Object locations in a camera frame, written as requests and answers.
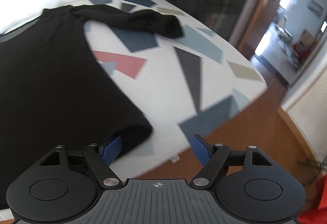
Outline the black shirt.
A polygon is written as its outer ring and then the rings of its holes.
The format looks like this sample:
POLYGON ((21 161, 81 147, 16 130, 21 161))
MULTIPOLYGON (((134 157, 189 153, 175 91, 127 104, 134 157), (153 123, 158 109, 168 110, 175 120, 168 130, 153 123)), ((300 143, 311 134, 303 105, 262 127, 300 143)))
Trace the black shirt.
POLYGON ((84 35, 90 20, 168 39, 183 34, 175 16, 153 10, 69 5, 1 37, 1 208, 9 185, 57 145, 78 150, 120 137, 126 154, 152 133, 93 56, 84 35))

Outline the white radiator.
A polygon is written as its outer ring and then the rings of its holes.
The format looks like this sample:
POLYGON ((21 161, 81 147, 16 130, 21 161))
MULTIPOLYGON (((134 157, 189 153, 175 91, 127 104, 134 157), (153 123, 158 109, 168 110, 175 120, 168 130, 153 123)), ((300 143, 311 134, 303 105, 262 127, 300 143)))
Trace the white radiator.
POLYGON ((326 69, 286 108, 319 162, 326 161, 326 69))

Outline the wooden door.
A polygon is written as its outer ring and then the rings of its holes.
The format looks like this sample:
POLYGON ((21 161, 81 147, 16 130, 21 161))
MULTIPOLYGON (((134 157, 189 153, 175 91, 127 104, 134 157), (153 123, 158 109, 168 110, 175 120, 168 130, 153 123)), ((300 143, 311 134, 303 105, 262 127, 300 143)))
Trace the wooden door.
POLYGON ((258 0, 253 16, 249 20, 237 46, 237 50, 246 59, 250 60, 254 55, 279 7, 279 2, 280 0, 258 0))

